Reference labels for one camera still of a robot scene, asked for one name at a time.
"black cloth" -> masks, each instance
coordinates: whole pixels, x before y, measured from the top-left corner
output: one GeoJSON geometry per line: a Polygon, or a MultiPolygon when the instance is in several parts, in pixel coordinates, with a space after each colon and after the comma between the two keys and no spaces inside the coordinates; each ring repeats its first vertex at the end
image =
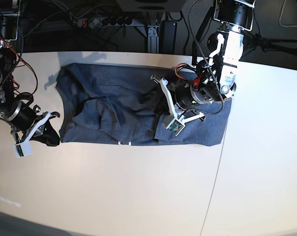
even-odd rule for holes
{"type": "MultiPolygon", "coordinates": [[[[63,143],[100,143],[133,146],[221,143],[231,102],[216,116],[189,122],[176,137],[154,112],[158,85],[151,75],[173,77],[173,71],[155,67],[71,64],[62,68],[57,90],[64,105],[60,130],[63,143]]],[[[203,105],[217,111],[220,104],[203,105]]]]}

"white table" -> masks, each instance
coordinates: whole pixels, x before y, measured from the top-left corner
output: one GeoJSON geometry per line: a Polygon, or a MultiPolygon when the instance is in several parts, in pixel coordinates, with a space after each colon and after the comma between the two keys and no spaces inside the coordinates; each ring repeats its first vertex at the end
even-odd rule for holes
{"type": "MultiPolygon", "coordinates": [[[[190,57],[136,53],[25,54],[39,77],[35,103],[63,105],[55,89],[61,66],[73,63],[171,68],[190,57]]],[[[15,72],[32,91],[31,72],[15,72]]],[[[69,232],[97,236],[198,236],[220,169],[202,236],[281,235],[297,230],[297,71],[242,63],[223,145],[127,147],[33,142],[15,158],[0,121],[0,211],[69,232]]]]}

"floor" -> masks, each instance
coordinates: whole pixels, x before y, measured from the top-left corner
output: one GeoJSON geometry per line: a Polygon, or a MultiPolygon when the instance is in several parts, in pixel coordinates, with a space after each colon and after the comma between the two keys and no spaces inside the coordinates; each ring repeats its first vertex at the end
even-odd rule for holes
{"type": "MultiPolygon", "coordinates": [[[[187,17],[190,7],[196,0],[188,0],[184,5],[182,11],[187,17]]],[[[279,24],[279,16],[284,0],[257,0],[256,2],[256,17],[260,25],[261,35],[265,38],[284,38],[284,39],[296,39],[297,40],[297,28],[285,28],[279,24]]],[[[192,16],[192,25],[194,31],[196,32],[204,19],[209,7],[212,4],[212,0],[203,0],[195,9],[192,16]]],[[[172,13],[172,16],[179,18],[178,13],[172,13]]],[[[296,0],[287,0],[282,23],[286,25],[297,24],[297,3],[296,0]]],[[[212,33],[218,28],[218,23],[213,21],[211,23],[210,29],[208,31],[208,38],[212,33]]],[[[101,35],[107,38],[115,29],[102,29],[101,35]]],[[[254,23],[252,33],[256,34],[258,32],[257,24],[254,23]]],[[[178,22],[175,54],[183,54],[183,46],[187,39],[187,29],[183,21],[178,22]]],[[[123,35],[122,30],[120,30],[115,37],[112,38],[112,42],[119,46],[119,51],[121,52],[146,52],[146,38],[142,36],[137,30],[132,27],[127,27],[125,35],[123,35]]],[[[202,48],[206,54],[208,54],[208,48],[206,45],[207,41],[202,42],[202,48]]],[[[297,48],[297,43],[285,43],[284,46],[297,48]]],[[[99,43],[94,41],[79,38],[77,40],[68,39],[64,42],[60,42],[58,45],[52,42],[52,45],[47,48],[32,48],[28,51],[38,52],[38,51],[101,51],[109,50],[114,51],[115,48],[112,45],[102,47],[99,43]]],[[[191,55],[192,51],[192,38],[187,47],[187,55],[191,55]]],[[[259,63],[265,65],[272,65],[278,67],[284,67],[289,69],[297,70],[297,57],[288,55],[282,52],[267,52],[264,53],[260,48],[256,51],[251,52],[242,58],[243,61],[259,63]]]]}

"dark blue cloth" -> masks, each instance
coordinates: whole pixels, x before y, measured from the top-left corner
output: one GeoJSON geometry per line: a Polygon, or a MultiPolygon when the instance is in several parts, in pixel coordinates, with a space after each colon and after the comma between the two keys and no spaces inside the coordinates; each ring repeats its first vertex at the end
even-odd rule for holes
{"type": "MultiPolygon", "coordinates": [[[[231,102],[216,116],[186,124],[176,137],[156,115],[157,84],[151,75],[173,76],[170,69],[71,64],[62,68],[57,90],[64,105],[61,141],[135,146],[221,143],[231,102]]],[[[203,105],[217,111],[220,104],[203,105]]]]}

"garment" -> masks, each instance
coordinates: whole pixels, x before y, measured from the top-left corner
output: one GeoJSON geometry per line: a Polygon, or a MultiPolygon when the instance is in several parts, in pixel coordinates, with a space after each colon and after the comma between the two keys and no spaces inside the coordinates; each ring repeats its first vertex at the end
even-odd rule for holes
{"type": "MultiPolygon", "coordinates": [[[[133,146],[221,143],[231,101],[205,122],[189,122],[176,137],[162,124],[166,116],[154,112],[158,85],[150,80],[153,74],[173,77],[172,70],[155,67],[75,63],[62,68],[57,78],[64,105],[61,141],[133,146]]],[[[220,106],[202,109],[217,111],[220,106]]]]}

